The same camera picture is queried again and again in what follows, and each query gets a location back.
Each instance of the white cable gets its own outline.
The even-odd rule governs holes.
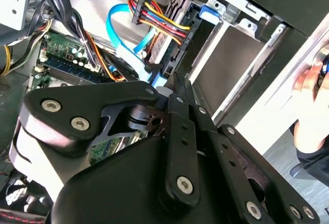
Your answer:
[[[86,40],[83,41],[82,38],[80,38],[80,43],[86,45],[88,43],[88,39],[86,39]]]
[[[49,31],[49,29],[50,29],[50,27],[51,27],[51,23],[52,23],[52,21],[48,22],[48,25],[47,25],[47,27],[45,28],[45,30],[42,32],[42,34],[40,34],[40,35],[34,40],[34,42],[33,42],[33,44],[32,44],[32,47],[31,47],[31,50],[30,50],[29,54],[26,56],[26,58],[24,59],[24,61],[21,62],[18,66],[14,67],[13,69],[10,69],[10,70],[6,73],[6,75],[8,75],[8,74],[11,73],[12,71],[14,71],[14,70],[20,68],[21,66],[23,66],[23,65],[29,60],[29,58],[31,57],[31,55],[32,55],[32,53],[33,53],[33,51],[34,51],[34,48],[35,48],[35,46],[37,45],[37,43],[38,43],[38,42],[40,41],[40,39],[43,38],[43,36]]]

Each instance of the wire bundle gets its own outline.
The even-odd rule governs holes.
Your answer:
[[[135,13],[137,3],[138,0],[128,0],[128,6],[132,14]],[[141,11],[138,22],[156,28],[159,32],[166,34],[181,45],[190,27],[182,26],[164,16],[162,10],[155,1],[152,1],[151,4],[145,2],[144,5],[145,7],[143,7]]]
[[[93,67],[97,61],[102,66],[103,71],[114,81],[122,81],[124,78],[116,78],[108,69],[108,66],[99,53],[99,49],[92,37],[83,29],[80,14],[72,8],[70,0],[47,0],[56,18],[62,22],[65,28],[85,46],[88,59]]]
[[[30,39],[30,42],[27,46],[27,49],[23,56],[14,62],[13,64],[11,63],[12,59],[12,52],[10,50],[10,47],[4,46],[5,47],[5,52],[6,52],[6,65],[5,67],[1,70],[1,76],[6,76],[12,71],[16,70],[17,68],[23,66],[31,57],[37,43],[40,41],[40,39],[49,31],[50,26],[51,26],[52,21],[48,21],[45,25],[45,27],[42,29],[41,32],[36,33],[33,35]]]

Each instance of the person's hand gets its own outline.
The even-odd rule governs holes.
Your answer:
[[[296,148],[303,153],[319,150],[329,135],[329,74],[317,88],[322,62],[317,62],[310,70],[297,79],[293,99],[298,123],[295,126]]]

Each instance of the finger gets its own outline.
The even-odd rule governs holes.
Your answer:
[[[306,70],[305,72],[303,72],[297,79],[297,81],[294,85],[294,88],[293,88],[292,98],[293,98],[293,102],[295,103],[296,110],[300,108],[301,103],[302,103],[301,90],[302,90],[303,83],[304,83],[308,73],[309,73],[309,70]]]
[[[301,89],[301,99],[304,103],[313,103],[315,101],[316,92],[315,86],[318,82],[319,74],[322,68],[322,62],[317,62],[311,67],[309,73],[307,74],[302,89]]]
[[[324,77],[315,101],[319,106],[328,107],[328,105],[329,105],[329,73],[327,73],[326,76]]]
[[[302,90],[303,87],[303,83],[307,77],[307,74],[309,73],[309,70],[306,70],[305,72],[303,72],[299,78],[297,79],[295,85],[294,85],[294,91],[296,92],[300,92]]]

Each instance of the black sleeve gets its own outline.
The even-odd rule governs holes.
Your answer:
[[[297,150],[297,157],[303,168],[311,174],[314,178],[318,179],[329,187],[329,138],[321,149],[314,153],[305,154]]]

